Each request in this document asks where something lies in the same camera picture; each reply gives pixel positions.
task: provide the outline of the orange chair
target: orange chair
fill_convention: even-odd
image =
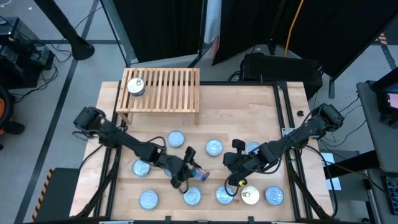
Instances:
[[[14,111],[14,97],[0,86],[0,134],[20,134],[24,131],[25,126],[12,121],[12,113]]]

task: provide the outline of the wooden slatted shelf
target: wooden slatted shelf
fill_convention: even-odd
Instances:
[[[142,96],[132,96],[127,83],[141,78],[146,83]],[[133,113],[193,113],[199,123],[199,68],[125,68],[116,112],[126,123]]]

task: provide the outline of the wooden table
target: wooden table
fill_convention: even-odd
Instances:
[[[118,83],[104,82],[99,93],[97,108],[103,110],[111,119],[116,98]],[[304,117],[296,115],[298,110],[309,112],[307,99],[302,83],[288,83],[289,96],[296,126]],[[284,120],[287,116],[283,94],[280,91]],[[271,206],[263,197],[255,205],[245,204],[240,192],[229,205],[221,205],[215,199],[215,190],[224,183],[229,171],[223,165],[223,156],[211,157],[205,151],[205,144],[211,138],[219,139],[224,146],[223,152],[234,151],[231,141],[234,138],[246,142],[259,143],[280,139],[280,127],[275,108],[273,87],[271,86],[201,86],[200,124],[187,114],[137,114],[133,117],[128,133],[141,141],[154,136],[167,137],[172,130],[181,130],[185,142],[180,149],[169,148],[169,154],[183,156],[187,146],[193,147],[197,154],[195,161],[211,175],[206,182],[191,180],[191,185],[201,189],[202,199],[199,205],[189,206],[184,203],[182,195],[172,188],[169,178],[163,170],[153,168],[145,178],[132,173],[132,164],[137,159],[128,148],[122,148],[118,181],[114,195],[112,219],[125,220],[164,220],[170,215],[172,220],[213,220],[213,221],[247,221],[253,216],[255,221],[294,221],[289,181],[284,159],[280,169],[272,175],[252,174],[247,177],[248,184],[255,186],[261,195],[269,186],[280,187],[285,200],[280,206]],[[317,148],[315,141],[310,145]],[[97,140],[87,144],[85,156],[98,146]],[[83,166],[77,183],[75,197],[70,215],[77,214],[89,201],[100,179],[104,152],[95,154]],[[309,191],[317,202],[328,213],[333,213],[331,200],[326,187],[325,175],[319,155],[303,150],[303,168]],[[144,190],[152,189],[158,193],[159,204],[155,210],[143,210],[138,203]],[[301,216],[305,217],[302,194],[297,188],[300,200]],[[100,214],[104,214],[108,192],[104,193]]]

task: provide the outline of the yellow cable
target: yellow cable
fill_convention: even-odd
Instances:
[[[287,56],[287,50],[289,49],[290,35],[292,34],[294,23],[296,22],[297,16],[299,15],[299,12],[300,12],[300,9],[301,9],[301,5],[303,4],[303,2],[304,2],[304,0],[301,0],[300,4],[298,5],[297,11],[296,11],[296,15],[294,16],[292,25],[290,26],[290,29],[289,29],[289,34],[287,36],[287,42],[286,42],[286,47],[285,47],[285,57]]]

